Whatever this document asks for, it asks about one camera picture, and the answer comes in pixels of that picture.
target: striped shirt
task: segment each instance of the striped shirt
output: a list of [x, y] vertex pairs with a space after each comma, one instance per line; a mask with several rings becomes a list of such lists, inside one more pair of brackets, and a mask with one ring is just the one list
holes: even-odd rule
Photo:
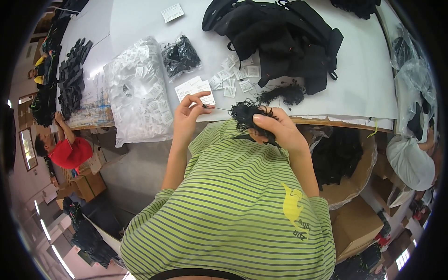
[[182, 268], [254, 280], [332, 275], [327, 201], [305, 195], [286, 150], [232, 139], [235, 124], [209, 124], [177, 190], [160, 191], [130, 222], [121, 253], [137, 279]]

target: plastic bag of labels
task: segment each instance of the plastic bag of labels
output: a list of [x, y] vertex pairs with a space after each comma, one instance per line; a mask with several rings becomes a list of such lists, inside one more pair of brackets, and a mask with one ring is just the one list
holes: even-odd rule
[[202, 68], [202, 62], [198, 53], [191, 44], [190, 39], [183, 34], [180, 34], [174, 43], [168, 43], [163, 46], [162, 58], [169, 82], [173, 82], [183, 73], [191, 73]]
[[115, 147], [172, 139], [173, 116], [157, 50], [157, 41], [146, 37], [104, 66], [117, 128]]

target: yellow cord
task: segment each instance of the yellow cord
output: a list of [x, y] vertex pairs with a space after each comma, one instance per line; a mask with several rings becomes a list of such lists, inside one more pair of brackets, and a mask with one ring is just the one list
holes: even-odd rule
[[378, 132], [378, 126], [377, 126], [377, 124], [376, 124], [376, 119], [375, 119], [375, 132], [372, 133], [372, 134], [370, 134], [369, 136], [367, 136], [367, 138], [369, 138], [370, 136], [375, 135], [377, 132]]

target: white table surface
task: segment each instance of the white table surface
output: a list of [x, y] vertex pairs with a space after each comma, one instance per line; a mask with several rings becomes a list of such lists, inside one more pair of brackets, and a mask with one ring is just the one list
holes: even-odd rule
[[[169, 23], [164, 23], [161, 11], [180, 3], [185, 15]], [[67, 52], [79, 38], [92, 40], [94, 47], [84, 64], [85, 78], [98, 68], [107, 64], [129, 45], [146, 36], [154, 36], [161, 43], [174, 42], [181, 33], [190, 40], [202, 60], [202, 68], [194, 73], [186, 73], [174, 83], [168, 83], [165, 73], [166, 92], [173, 111], [179, 104], [174, 87], [200, 76], [207, 80], [222, 70], [220, 64], [231, 52], [227, 50], [227, 37], [221, 37], [214, 31], [204, 32], [201, 23], [210, 0], [90, 0], [76, 21], [71, 20], [63, 38], [63, 51]], [[395, 90], [392, 69], [389, 63], [388, 47], [375, 15], [370, 20], [357, 18], [334, 8], [326, 0], [307, 1], [333, 28], [339, 28], [344, 41], [337, 56], [337, 81], [328, 78], [327, 89], [313, 96], [305, 96], [299, 105], [289, 111], [280, 101], [272, 106], [280, 106], [291, 116], [317, 115], [329, 116], [348, 123], [391, 129], [397, 116]], [[257, 54], [253, 56], [255, 65], [259, 65]], [[259, 78], [249, 78], [250, 83]], [[291, 81], [283, 77], [268, 84], [276, 85], [279, 80]], [[216, 105], [230, 108], [231, 105], [246, 98], [254, 97], [242, 93], [236, 83], [237, 93], [234, 99], [224, 97], [222, 90], [214, 90]], [[218, 121], [228, 119], [227, 112], [215, 110], [210, 115], [201, 116], [198, 121]]]

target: red shirt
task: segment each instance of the red shirt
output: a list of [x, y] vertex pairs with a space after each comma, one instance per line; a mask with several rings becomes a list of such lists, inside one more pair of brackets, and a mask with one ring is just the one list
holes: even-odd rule
[[62, 168], [74, 169], [91, 158], [92, 155], [92, 147], [87, 140], [76, 137], [72, 145], [68, 139], [59, 141], [49, 157], [54, 164]]

